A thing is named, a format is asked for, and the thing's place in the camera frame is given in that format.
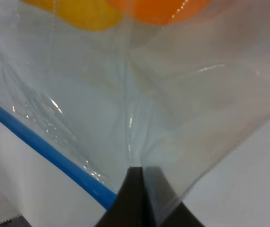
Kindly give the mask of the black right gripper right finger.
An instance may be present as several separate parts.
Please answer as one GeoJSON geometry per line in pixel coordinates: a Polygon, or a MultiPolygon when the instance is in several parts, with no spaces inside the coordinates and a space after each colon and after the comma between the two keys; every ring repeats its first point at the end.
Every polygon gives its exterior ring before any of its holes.
{"type": "Polygon", "coordinates": [[[159,167],[144,167],[143,180],[144,217],[150,227],[204,226],[181,202],[159,167]]]}

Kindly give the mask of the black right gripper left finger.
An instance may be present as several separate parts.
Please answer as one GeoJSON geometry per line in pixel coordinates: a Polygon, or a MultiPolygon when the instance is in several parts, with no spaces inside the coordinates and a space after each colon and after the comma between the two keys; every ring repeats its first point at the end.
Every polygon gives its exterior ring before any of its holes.
{"type": "Polygon", "coordinates": [[[110,209],[97,227],[154,227],[142,167],[130,167],[110,209]]]}

